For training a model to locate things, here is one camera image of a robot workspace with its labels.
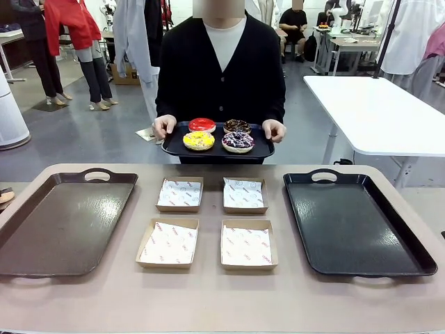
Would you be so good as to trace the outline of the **person's left hand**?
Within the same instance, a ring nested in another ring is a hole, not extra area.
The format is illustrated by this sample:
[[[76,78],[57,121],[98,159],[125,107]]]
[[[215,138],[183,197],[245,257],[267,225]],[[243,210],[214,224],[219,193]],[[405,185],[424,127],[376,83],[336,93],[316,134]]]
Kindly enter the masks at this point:
[[[268,119],[263,121],[262,129],[265,137],[273,143],[281,143],[286,136],[286,127],[277,120]]]

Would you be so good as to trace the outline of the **person's right hand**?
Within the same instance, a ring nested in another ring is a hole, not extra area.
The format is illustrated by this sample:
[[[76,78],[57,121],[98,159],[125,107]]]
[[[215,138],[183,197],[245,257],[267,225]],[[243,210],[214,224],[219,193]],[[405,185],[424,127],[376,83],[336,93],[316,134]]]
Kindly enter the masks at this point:
[[[173,132],[177,119],[172,115],[157,117],[152,123],[152,131],[157,140],[163,140]]]

